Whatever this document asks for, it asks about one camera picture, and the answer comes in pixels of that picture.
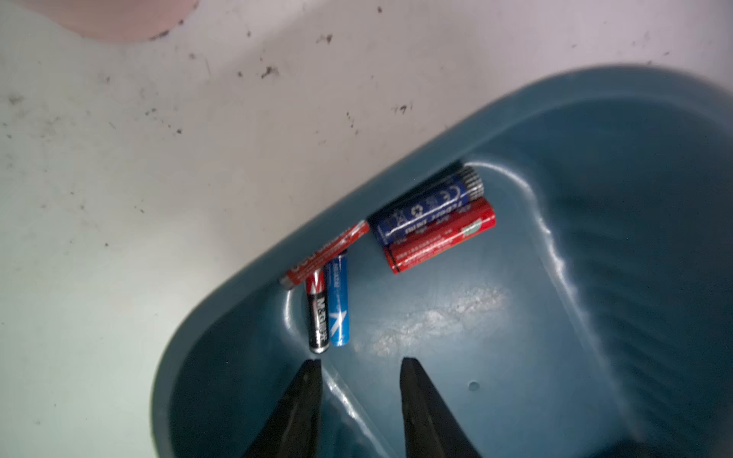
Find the silver black battery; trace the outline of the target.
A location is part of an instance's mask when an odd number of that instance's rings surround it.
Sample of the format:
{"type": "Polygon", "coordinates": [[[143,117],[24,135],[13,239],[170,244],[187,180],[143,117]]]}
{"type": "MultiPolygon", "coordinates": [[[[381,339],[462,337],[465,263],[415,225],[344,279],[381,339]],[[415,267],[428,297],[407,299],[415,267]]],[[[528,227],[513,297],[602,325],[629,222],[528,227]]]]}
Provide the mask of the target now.
{"type": "Polygon", "coordinates": [[[305,280],[307,292],[308,344],[315,354],[326,352],[330,346],[328,331],[328,289],[326,274],[319,268],[305,280]]]}

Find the dark blue battery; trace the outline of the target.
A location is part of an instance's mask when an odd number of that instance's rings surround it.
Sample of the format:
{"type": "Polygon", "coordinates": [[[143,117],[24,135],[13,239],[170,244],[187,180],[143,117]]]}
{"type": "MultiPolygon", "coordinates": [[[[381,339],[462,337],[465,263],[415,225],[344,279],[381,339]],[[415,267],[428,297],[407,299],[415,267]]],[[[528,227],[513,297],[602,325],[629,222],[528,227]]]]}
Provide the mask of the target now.
{"type": "Polygon", "coordinates": [[[473,167],[463,166],[423,183],[388,204],[373,215],[368,224],[377,242],[387,246],[435,223],[483,194],[484,184],[480,175],[473,167]]]}

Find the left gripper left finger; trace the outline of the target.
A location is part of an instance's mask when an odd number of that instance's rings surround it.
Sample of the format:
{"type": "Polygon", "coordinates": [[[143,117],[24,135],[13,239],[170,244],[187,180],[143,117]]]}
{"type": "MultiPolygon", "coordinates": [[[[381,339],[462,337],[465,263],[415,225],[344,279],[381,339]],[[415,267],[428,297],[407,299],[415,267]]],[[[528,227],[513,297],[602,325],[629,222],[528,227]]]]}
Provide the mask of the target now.
{"type": "Polygon", "coordinates": [[[317,457],[322,425],[320,360],[306,360],[244,457],[317,457]]]}

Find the teal plastic storage box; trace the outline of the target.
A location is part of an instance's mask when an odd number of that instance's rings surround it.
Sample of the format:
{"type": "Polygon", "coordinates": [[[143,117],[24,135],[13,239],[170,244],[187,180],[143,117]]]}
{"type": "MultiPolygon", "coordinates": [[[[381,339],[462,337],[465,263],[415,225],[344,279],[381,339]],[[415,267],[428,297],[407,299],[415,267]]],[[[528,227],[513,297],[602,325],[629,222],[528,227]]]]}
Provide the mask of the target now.
{"type": "Polygon", "coordinates": [[[732,93],[637,66],[507,95],[215,290],[158,367],[158,455],[247,454],[311,356],[286,270],[460,164],[494,228],[401,274],[374,236],[349,248],[320,456],[404,455],[407,357],[484,457],[731,456],[732,93]]]}

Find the red yellow Huahong battery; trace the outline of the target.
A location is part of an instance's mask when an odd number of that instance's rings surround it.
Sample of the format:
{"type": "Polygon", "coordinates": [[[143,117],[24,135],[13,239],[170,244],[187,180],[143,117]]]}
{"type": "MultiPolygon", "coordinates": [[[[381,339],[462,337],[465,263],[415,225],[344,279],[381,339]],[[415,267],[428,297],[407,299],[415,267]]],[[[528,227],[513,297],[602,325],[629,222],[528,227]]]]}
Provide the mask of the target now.
{"type": "Polygon", "coordinates": [[[479,198],[388,245],[384,253],[391,271],[399,274],[495,226],[494,208],[479,198]]]}

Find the blue silver battery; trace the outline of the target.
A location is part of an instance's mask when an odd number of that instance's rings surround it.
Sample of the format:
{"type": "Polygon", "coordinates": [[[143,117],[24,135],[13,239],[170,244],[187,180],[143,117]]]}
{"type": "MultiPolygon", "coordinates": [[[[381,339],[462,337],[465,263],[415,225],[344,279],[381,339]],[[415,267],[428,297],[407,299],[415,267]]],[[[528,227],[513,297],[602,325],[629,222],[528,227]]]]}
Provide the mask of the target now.
{"type": "Polygon", "coordinates": [[[332,345],[344,347],[349,343],[349,282],[347,281],[347,250],[326,265],[328,286],[328,331],[332,345]]]}

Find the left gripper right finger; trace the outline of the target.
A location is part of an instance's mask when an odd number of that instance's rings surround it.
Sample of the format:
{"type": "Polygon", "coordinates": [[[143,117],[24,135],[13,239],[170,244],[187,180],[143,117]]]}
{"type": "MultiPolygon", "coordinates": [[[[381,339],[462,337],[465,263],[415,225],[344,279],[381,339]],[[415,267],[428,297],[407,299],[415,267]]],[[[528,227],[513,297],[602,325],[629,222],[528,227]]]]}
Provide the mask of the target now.
{"type": "Polygon", "coordinates": [[[480,457],[416,358],[404,358],[400,390],[407,457],[480,457]]]}

